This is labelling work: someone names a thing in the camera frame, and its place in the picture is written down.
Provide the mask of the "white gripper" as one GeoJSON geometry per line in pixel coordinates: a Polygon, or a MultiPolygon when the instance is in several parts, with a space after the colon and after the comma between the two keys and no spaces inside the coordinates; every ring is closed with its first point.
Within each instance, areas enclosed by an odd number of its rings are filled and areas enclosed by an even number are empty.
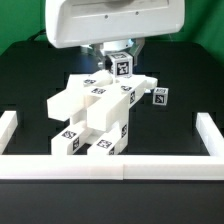
{"type": "Polygon", "coordinates": [[[56,48],[94,44],[98,67],[105,68],[103,45],[133,39],[133,64],[144,47],[143,37],[179,32],[185,0],[46,0],[45,24],[56,48]]]}

